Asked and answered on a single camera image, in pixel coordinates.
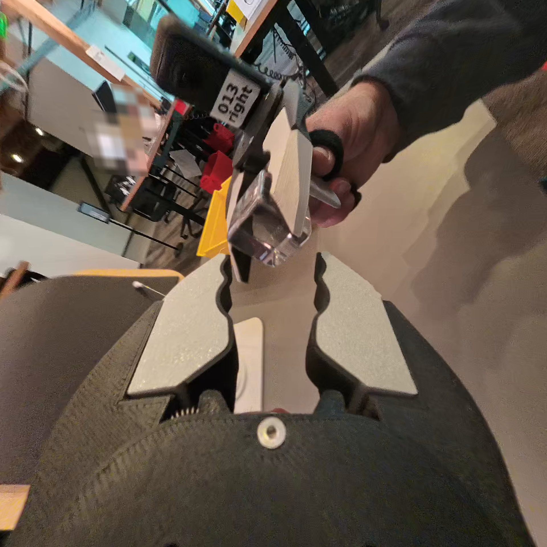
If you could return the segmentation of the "clear acrylic block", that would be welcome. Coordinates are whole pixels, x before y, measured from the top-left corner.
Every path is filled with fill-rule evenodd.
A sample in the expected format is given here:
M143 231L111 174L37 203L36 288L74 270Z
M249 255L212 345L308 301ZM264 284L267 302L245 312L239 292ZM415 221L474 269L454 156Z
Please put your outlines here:
M301 236L293 235L270 196L271 175L261 170L240 202L243 215L253 217L254 260L275 268L297 253L311 236L310 211L307 209L304 231Z

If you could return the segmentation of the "dark smartphone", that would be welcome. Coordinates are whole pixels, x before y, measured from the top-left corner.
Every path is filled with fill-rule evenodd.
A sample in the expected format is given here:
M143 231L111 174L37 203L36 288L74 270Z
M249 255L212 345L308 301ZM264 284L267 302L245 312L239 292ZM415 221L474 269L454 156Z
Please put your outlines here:
M110 213L87 202L80 202L78 212L105 224L109 224L112 219Z

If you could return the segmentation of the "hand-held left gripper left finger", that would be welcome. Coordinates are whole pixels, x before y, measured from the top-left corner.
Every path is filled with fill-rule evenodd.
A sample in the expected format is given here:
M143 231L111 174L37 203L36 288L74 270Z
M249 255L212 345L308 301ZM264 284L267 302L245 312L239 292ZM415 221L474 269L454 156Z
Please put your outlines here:
M231 281L230 258L218 255L164 297L128 385L129 398L174 395L186 409L214 390L234 411L238 354L229 315Z

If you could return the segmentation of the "red plastic bin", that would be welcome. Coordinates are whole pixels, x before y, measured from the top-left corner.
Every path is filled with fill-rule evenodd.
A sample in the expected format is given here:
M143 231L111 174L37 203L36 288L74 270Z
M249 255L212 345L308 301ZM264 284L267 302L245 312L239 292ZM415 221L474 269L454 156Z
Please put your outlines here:
M222 151L209 155L209 159L203 169L200 178L200 188L212 195L222 188L225 180L231 177L233 172L232 160Z
M235 143L234 133L221 123L214 123L208 137L204 139L204 144L208 145L216 152L222 152L228 156Z

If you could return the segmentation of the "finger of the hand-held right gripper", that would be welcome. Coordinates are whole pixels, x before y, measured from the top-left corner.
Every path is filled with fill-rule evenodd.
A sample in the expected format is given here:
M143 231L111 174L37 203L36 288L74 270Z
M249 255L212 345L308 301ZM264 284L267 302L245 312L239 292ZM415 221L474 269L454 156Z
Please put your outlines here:
M304 231L309 205L313 147L309 137L291 126L286 107L273 120L263 141L263 151L270 154L267 166L271 175L270 196L290 232L299 237Z
M239 205L251 184L251 175L243 171L234 172L226 202L227 242L230 252L232 274L239 283L249 283L254 260L253 217L243 215Z

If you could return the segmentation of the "yellow plastic bin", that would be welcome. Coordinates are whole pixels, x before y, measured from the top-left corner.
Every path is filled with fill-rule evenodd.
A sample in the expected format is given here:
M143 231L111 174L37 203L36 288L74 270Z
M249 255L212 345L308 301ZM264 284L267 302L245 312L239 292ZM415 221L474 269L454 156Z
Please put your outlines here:
M212 259L219 254L228 256L226 200L231 177L226 179L220 190L215 190L209 205L206 221L197 247L196 255Z

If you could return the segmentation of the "wooden block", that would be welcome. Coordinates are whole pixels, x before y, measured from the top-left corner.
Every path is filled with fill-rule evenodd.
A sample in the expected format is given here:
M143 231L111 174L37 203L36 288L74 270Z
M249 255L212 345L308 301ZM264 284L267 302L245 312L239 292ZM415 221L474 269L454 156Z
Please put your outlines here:
M1 484L1 532L16 528L29 492L30 485Z

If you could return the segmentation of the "black-legged wooden table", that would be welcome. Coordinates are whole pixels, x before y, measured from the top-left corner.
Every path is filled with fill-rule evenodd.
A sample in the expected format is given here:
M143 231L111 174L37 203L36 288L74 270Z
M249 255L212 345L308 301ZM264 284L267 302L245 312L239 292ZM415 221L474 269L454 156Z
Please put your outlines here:
M243 61L251 63L251 50L262 44L264 37L275 24L284 32L297 56L308 69L326 98L331 98L339 91L338 85L324 66L317 51L301 30L297 20L288 9L289 1L259 1L258 8L244 29L236 25L230 52Z

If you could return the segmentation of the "teal-topped wooden table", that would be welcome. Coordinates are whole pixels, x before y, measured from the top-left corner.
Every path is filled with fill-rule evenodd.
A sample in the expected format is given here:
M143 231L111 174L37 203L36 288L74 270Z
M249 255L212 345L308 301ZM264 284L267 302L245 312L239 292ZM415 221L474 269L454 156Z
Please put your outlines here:
M2 6L27 19L34 27L43 31L53 42L69 51L104 79L116 85L132 87L141 91L153 108L159 109L161 107L160 100L145 91L131 78L125 74L122 74L119 78L115 72L118 69L116 64L105 65L104 61L98 62L97 57L88 55L87 52L91 49L91 46L38 1L3 1Z

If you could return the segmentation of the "white paper sheet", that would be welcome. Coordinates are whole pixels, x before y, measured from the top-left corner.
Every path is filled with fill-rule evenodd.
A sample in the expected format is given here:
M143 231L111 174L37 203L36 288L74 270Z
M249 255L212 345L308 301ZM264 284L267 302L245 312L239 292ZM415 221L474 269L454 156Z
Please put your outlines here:
M177 165L182 175L187 178L201 178L202 171L196 162L195 156L190 154L188 150L184 148L173 150L170 152L170 157Z

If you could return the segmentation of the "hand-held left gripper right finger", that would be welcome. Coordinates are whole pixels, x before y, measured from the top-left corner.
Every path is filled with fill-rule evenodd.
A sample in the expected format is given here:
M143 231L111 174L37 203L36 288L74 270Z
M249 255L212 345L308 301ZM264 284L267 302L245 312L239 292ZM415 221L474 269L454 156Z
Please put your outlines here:
M418 389L379 292L329 252L314 271L316 315L306 349L306 373L320 394L339 392L350 413L371 395L412 399Z

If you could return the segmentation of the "wood-edged dark board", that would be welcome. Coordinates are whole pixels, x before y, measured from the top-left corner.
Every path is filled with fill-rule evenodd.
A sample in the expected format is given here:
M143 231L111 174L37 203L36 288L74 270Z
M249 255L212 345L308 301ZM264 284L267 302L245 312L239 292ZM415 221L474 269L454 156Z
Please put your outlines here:
M150 306L182 280L171 270L54 277L1 300L1 484L22 485L42 444L94 365Z

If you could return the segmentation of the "person's right forearm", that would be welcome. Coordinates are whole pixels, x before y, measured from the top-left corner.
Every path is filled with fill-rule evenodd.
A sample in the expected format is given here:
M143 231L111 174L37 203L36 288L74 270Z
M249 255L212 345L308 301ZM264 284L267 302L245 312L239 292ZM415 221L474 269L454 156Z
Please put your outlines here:
M374 80L390 94L401 133L389 161L545 62L546 1L439 1L352 85Z

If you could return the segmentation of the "person's right hand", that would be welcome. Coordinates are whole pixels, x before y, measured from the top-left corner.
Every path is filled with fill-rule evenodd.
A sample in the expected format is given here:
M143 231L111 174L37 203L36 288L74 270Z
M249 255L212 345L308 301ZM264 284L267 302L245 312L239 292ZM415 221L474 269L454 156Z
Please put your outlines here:
M306 120L309 132L330 130L344 147L344 163L329 183L341 206L310 200L311 222L329 228L342 222L357 206L357 191L391 154L400 137L397 113L388 90L365 79L330 99Z

